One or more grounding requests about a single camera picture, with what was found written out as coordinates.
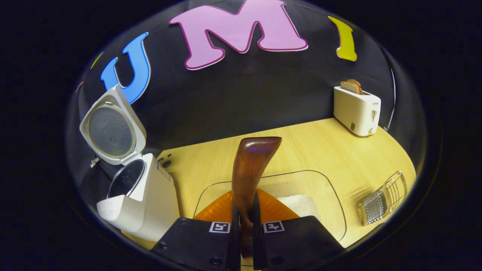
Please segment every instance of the letter m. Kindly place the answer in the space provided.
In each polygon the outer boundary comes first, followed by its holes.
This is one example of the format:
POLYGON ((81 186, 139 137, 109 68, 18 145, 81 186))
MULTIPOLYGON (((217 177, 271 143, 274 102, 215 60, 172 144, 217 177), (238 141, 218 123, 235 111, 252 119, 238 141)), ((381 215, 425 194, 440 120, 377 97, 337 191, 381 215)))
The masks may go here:
POLYGON ((179 24, 186 39, 189 58, 186 68, 196 70, 219 62, 226 54, 216 48, 209 33, 220 38, 238 53, 249 50, 256 24, 263 37, 258 46, 266 51, 301 51, 308 48, 306 40, 296 31, 281 0, 245 0, 238 13, 232 14, 213 6, 188 10, 169 23, 179 24))

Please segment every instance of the blue letter u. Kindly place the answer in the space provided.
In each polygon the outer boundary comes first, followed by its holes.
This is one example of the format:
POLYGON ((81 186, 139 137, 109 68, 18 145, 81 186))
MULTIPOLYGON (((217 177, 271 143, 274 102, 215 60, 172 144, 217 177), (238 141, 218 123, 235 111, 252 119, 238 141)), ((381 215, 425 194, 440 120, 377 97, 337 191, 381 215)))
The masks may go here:
MULTIPOLYGON (((129 55, 132 69, 134 70, 134 78, 131 84, 124 87, 120 85, 124 91, 124 95, 129 103, 135 102, 147 88, 150 80, 150 64, 144 49, 144 38, 148 32, 141 34, 139 37, 133 39, 127 44, 122 51, 123 54, 129 55)), ((100 75, 100 80, 104 81, 106 91, 119 84, 119 78, 116 72, 117 57, 112 59, 104 68, 100 75)))

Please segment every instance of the metal wire basket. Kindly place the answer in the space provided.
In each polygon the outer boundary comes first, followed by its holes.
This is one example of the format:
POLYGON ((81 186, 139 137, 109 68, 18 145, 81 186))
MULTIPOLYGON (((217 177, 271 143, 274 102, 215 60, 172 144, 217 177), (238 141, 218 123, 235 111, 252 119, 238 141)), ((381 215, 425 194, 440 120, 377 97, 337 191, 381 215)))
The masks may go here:
POLYGON ((399 170, 390 176, 379 189, 358 202, 357 209, 361 223, 369 225, 395 212, 405 200, 406 195, 407 184, 403 173, 399 170))

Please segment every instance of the open lid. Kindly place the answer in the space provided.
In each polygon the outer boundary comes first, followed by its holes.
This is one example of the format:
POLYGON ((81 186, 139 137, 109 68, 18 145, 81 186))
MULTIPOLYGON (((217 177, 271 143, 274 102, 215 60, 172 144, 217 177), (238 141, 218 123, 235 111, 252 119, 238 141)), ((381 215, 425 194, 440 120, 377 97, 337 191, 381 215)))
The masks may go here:
POLYGON ((112 165, 137 159, 146 146, 146 130, 119 84, 92 105, 79 128, 95 153, 112 165))

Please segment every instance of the brown spatula handle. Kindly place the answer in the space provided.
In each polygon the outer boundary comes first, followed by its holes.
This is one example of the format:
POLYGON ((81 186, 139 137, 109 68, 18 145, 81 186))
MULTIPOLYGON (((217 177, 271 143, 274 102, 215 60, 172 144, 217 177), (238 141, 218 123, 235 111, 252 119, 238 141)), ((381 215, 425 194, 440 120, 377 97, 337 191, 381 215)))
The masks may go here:
POLYGON ((253 251, 252 207, 259 180, 278 150, 281 137, 249 137, 241 140, 233 166, 233 200, 240 212, 241 253, 249 257, 253 251))

